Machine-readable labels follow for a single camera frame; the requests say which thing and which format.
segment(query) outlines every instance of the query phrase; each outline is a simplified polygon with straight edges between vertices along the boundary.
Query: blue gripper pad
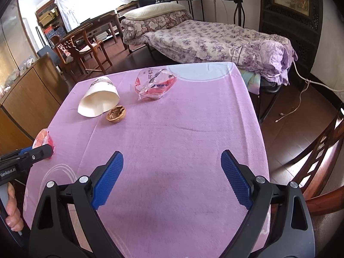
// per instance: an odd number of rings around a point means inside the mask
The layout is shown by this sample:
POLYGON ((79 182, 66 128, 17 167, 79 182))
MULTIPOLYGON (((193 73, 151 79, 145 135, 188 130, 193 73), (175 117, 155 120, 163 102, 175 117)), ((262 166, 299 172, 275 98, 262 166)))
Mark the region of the blue gripper pad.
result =
POLYGON ((94 186, 91 205, 95 210, 106 203, 122 169, 123 155, 118 152, 94 186))
POLYGON ((221 167, 231 185, 239 203, 250 210, 253 205, 251 188, 229 154, 224 151, 221 154, 221 167))
POLYGON ((31 149, 32 149, 32 146, 29 146, 29 147, 27 147, 27 148, 23 148, 23 149, 20 151, 19 155, 21 155, 21 154, 23 154, 23 153, 25 153, 25 152, 27 152, 27 151, 29 151, 29 150, 31 150, 31 149))

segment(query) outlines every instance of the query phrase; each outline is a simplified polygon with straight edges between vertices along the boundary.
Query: table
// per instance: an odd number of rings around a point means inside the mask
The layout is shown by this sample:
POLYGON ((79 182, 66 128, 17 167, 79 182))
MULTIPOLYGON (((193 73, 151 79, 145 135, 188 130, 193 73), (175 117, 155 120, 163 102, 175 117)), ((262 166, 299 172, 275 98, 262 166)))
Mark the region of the table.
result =
MULTIPOLYGON (((94 79, 76 84, 48 128, 56 146, 52 159, 35 164, 29 175, 24 203, 29 226, 48 181, 74 182, 118 150, 124 167, 98 214, 125 257, 220 256, 247 213, 222 171, 221 153, 230 149, 255 175, 269 179, 263 138, 234 63, 167 68, 178 80, 156 101, 137 100, 139 70, 108 75, 127 109, 117 124, 106 114, 78 114, 94 79)), ((264 245, 269 221, 268 216, 255 249, 264 245)))
MULTIPOLYGON (((123 30, 122 30, 122 27, 121 27, 119 20, 118 20, 117 11, 106 12, 102 15, 99 15, 93 19, 90 19, 90 20, 82 23, 80 26, 78 26, 78 27, 74 28, 72 31, 68 32, 68 34, 66 34, 63 37, 63 40, 69 39, 69 38, 74 36, 73 39, 75 41, 77 41, 78 39, 83 38, 83 28, 87 27, 86 32, 92 32, 93 30, 95 30, 99 27, 102 27, 103 25, 108 24, 109 29, 110 29, 112 36, 113 36, 115 43, 116 43, 117 40, 116 40, 116 36, 114 33, 114 29, 113 29, 112 24, 111 24, 112 21, 115 22, 119 36, 121 37, 121 39, 123 41, 123 30)), ((125 43, 123 43, 123 46, 124 46, 124 49, 128 49, 128 45, 126 45, 125 43)))
POLYGON ((137 0, 137 1, 132 1, 132 2, 130 2, 130 3, 128 3, 128 4, 126 4, 126 5, 122 5, 122 6, 118 7, 118 8, 116 8, 116 11, 117 11, 119 17, 121 17, 121 12, 123 12, 123 11, 125 11, 125 10, 127 10, 127 9, 130 9, 130 8, 132 8, 132 7, 139 8, 139 7, 140 7, 140 2, 139 2, 139 0, 137 0))

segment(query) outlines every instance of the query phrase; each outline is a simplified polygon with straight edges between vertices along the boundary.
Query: red plastic packaging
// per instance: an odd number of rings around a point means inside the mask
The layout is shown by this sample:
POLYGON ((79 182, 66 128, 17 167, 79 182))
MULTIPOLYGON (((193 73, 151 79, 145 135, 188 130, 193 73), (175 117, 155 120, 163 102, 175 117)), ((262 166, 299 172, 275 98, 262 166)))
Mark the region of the red plastic packaging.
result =
POLYGON ((144 68, 135 82, 136 93, 139 100, 151 98, 160 99, 176 82, 177 77, 167 69, 144 68))
POLYGON ((42 129, 38 133, 37 137, 35 138, 35 140, 33 142, 33 145, 32 145, 32 148, 36 148, 36 147, 39 147, 39 146, 45 145, 45 144, 51 145, 51 147, 53 148, 53 152, 54 152, 55 146, 54 146, 54 143, 53 143, 53 139, 49 135, 49 131, 47 129, 42 129))

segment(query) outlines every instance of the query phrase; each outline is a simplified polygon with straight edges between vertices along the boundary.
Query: floral quilt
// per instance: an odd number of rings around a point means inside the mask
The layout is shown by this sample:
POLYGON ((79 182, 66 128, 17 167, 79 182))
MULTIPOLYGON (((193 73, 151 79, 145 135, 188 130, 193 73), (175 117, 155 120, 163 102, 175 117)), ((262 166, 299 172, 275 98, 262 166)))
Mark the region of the floral quilt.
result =
POLYGON ((160 29, 170 29, 191 18, 191 15, 186 10, 182 10, 159 15, 146 20, 123 19, 121 22, 121 25, 124 27, 123 41, 124 43, 131 45, 136 45, 135 43, 138 45, 142 44, 141 40, 130 41, 140 38, 147 32, 153 32, 160 29))
POLYGON ((238 68, 259 73, 278 85, 288 84, 287 69, 298 58, 285 37, 195 20, 147 32, 136 41, 148 43, 179 63, 234 62, 238 68))

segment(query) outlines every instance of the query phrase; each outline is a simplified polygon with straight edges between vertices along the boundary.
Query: finger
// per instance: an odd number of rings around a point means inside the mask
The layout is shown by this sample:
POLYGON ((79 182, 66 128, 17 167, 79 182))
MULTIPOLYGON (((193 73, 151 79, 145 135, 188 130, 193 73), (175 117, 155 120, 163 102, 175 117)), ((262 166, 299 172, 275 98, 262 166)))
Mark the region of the finger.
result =
POLYGON ((13 216, 8 216, 6 218, 6 223, 9 227, 14 227, 18 224, 18 222, 21 220, 20 218, 20 211, 17 209, 13 216))
POLYGON ((20 219, 20 221, 14 227, 12 227, 11 230, 13 232, 18 232, 18 231, 21 231, 23 228, 24 228, 24 222, 23 222, 23 219, 20 219))
POLYGON ((6 212, 9 216, 13 216, 15 213, 15 210, 17 209, 17 200, 15 197, 11 197, 9 195, 8 202, 6 205, 6 212))
POLYGON ((12 183, 10 183, 10 182, 8 182, 7 193, 8 193, 9 197, 15 198, 15 190, 14 190, 12 183))

